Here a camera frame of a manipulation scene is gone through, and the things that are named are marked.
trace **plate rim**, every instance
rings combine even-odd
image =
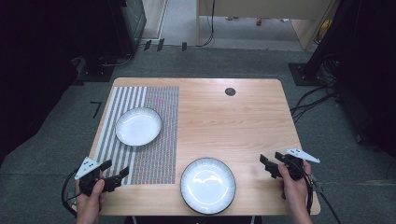
[[[160,118],[160,130],[159,130],[158,133],[155,135],[155,137],[154,137],[152,140],[150,140],[149,142],[147,142],[146,144],[133,146],[133,145],[129,145],[129,144],[124,143],[124,142],[119,138],[119,135],[118,135],[118,132],[117,132],[117,129],[118,129],[117,127],[119,127],[120,119],[121,119],[126,113],[129,113],[129,112],[131,112],[131,111],[133,111],[133,110],[137,110],[137,109],[147,109],[147,110],[151,110],[152,112],[154,112],[154,113],[158,116],[158,118]],[[115,132],[115,134],[116,134],[117,139],[118,139],[120,142],[122,142],[125,146],[129,146],[129,147],[141,147],[141,146],[147,145],[148,143],[154,141],[154,139],[156,139],[156,138],[158,137],[158,135],[160,135],[160,132],[161,132],[162,129],[163,129],[163,118],[161,118],[160,114],[159,114],[156,110],[154,110],[154,109],[152,109],[152,108],[145,107],[145,106],[139,106],[139,107],[135,107],[135,108],[132,108],[132,109],[129,109],[129,110],[125,111],[124,113],[122,113],[122,114],[119,116],[119,118],[117,119],[116,125],[114,126],[114,132]]]
[[[187,169],[189,168],[189,166],[191,166],[193,163],[195,163],[195,162],[197,162],[197,161],[200,161],[200,160],[204,160],[204,159],[210,159],[210,160],[219,161],[220,163],[222,163],[225,167],[227,167],[227,169],[228,169],[228,170],[230,171],[230,173],[232,174],[232,176],[233,176],[233,182],[235,183],[235,188],[234,188],[234,191],[233,191],[233,198],[230,200],[230,202],[227,204],[227,206],[225,206],[223,209],[221,209],[220,211],[218,211],[218,212],[216,212],[216,213],[203,213],[203,212],[200,212],[200,211],[195,210],[194,208],[192,208],[192,207],[186,202],[186,199],[184,198],[183,192],[182,192],[182,190],[181,190],[181,182],[182,182],[182,180],[183,180],[183,176],[184,176],[186,170],[187,170]],[[199,213],[199,214],[201,214],[201,215],[206,215],[206,216],[213,216],[213,215],[216,215],[216,214],[219,214],[219,213],[224,212],[224,211],[233,203],[233,199],[235,198],[236,187],[237,187],[237,185],[236,185],[236,180],[235,180],[235,175],[233,174],[233,171],[230,169],[230,167],[229,167],[226,163],[224,163],[223,161],[218,160],[218,159],[213,158],[213,157],[202,157],[202,158],[199,158],[199,159],[196,159],[196,160],[190,162],[190,163],[186,166],[186,168],[184,169],[183,173],[181,174],[179,186],[180,186],[180,194],[181,194],[181,197],[183,198],[184,203],[185,203],[192,211],[194,211],[194,212],[196,212],[196,213]]]

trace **white plate with black rim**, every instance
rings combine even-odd
[[[215,215],[230,206],[236,183],[230,168],[222,161],[201,158],[184,170],[180,190],[192,210],[204,215]]]
[[[132,147],[143,146],[154,140],[162,127],[157,112],[146,107],[137,107],[125,112],[116,124],[116,136]]]

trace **striped mat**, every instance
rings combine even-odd
[[[136,107],[155,110],[162,118],[160,134],[141,147],[124,145],[116,136],[119,117]],[[112,160],[105,177],[129,165],[122,184],[174,184],[176,175],[178,87],[115,87],[95,150],[94,160]]]

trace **wooden table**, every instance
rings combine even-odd
[[[259,162],[260,154],[278,163],[276,151],[284,154],[287,148],[301,148],[279,80],[122,77],[114,81],[112,90],[130,86],[179,86],[176,183],[121,186],[107,194],[102,215],[197,216],[183,201],[179,184],[184,169],[202,157],[223,161],[235,177],[235,198],[219,216],[287,214],[277,188],[279,179],[273,179]],[[236,94],[227,95],[227,88],[234,88]],[[312,214],[319,211],[314,193]]]
[[[196,44],[200,45],[200,16],[212,16],[214,0],[196,1]],[[214,16],[291,19],[302,48],[308,49],[338,4],[339,0],[216,0]]]

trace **finger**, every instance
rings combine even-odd
[[[75,187],[75,194],[77,195],[79,193],[79,179],[76,180],[76,187]]]
[[[289,183],[291,183],[291,181],[293,181],[291,179],[291,177],[290,177],[289,170],[288,170],[288,168],[286,167],[285,164],[280,163],[277,166],[277,169],[279,170],[280,174],[282,175],[282,178],[283,178],[283,181],[285,182],[285,185],[288,185]]]
[[[99,196],[102,193],[103,188],[105,187],[105,181],[103,179],[98,180],[95,186],[93,186],[91,197],[99,199]]]
[[[283,183],[283,180],[277,182],[277,188],[280,189],[280,190],[283,189],[284,185],[285,185],[285,183]]]
[[[304,171],[306,174],[312,175],[311,164],[309,164],[307,161],[304,161]]]
[[[105,204],[105,201],[106,201],[105,194],[101,193],[100,196],[99,196],[99,205],[103,206]]]

